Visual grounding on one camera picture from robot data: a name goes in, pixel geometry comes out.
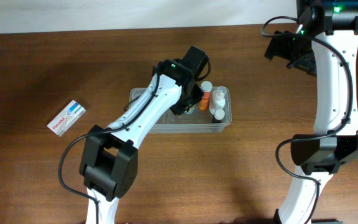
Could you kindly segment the small gold lid jar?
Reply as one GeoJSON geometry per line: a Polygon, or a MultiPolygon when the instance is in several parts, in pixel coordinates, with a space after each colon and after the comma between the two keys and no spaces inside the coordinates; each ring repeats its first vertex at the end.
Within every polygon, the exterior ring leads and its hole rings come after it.
{"type": "Polygon", "coordinates": [[[190,107],[190,108],[185,112],[185,114],[192,114],[192,112],[194,111],[194,108],[195,108],[195,106],[190,107]]]}

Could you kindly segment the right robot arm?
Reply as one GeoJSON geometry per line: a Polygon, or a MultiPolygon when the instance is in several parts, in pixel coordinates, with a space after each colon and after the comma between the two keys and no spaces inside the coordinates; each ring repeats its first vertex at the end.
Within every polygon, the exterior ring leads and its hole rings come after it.
{"type": "Polygon", "coordinates": [[[339,168],[358,158],[358,1],[298,0],[295,32],[274,32],[265,52],[317,80],[312,134],[287,139],[295,168],[274,223],[311,223],[319,196],[339,168]]]}

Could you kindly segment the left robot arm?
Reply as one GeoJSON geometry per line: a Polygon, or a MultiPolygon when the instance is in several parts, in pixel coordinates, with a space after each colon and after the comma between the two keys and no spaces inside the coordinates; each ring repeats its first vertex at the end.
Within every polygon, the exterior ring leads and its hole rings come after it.
{"type": "Polygon", "coordinates": [[[118,201],[137,176],[142,141],[166,110],[181,115],[201,101],[197,82],[209,66],[194,46],[183,58],[159,62],[149,86],[120,118],[90,129],[79,168],[89,197],[87,223],[114,223],[118,201]]]}

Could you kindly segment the orange tube white cap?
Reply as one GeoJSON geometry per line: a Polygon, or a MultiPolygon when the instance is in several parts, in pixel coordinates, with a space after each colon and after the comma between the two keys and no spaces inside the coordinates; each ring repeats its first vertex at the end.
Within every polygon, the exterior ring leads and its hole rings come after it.
{"type": "Polygon", "coordinates": [[[213,85],[209,81],[203,81],[200,88],[203,91],[203,97],[200,101],[200,109],[206,110],[208,107],[209,96],[210,96],[211,90],[213,89],[213,85]]]}

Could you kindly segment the dark bottle white cap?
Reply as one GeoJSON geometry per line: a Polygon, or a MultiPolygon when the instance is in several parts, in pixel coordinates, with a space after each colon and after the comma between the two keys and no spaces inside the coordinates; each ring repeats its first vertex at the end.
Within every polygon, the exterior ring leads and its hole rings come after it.
{"type": "Polygon", "coordinates": [[[213,114],[213,118],[211,120],[212,124],[218,124],[218,123],[222,123],[224,117],[225,117],[225,111],[223,109],[218,109],[215,111],[215,113],[213,114]]]}

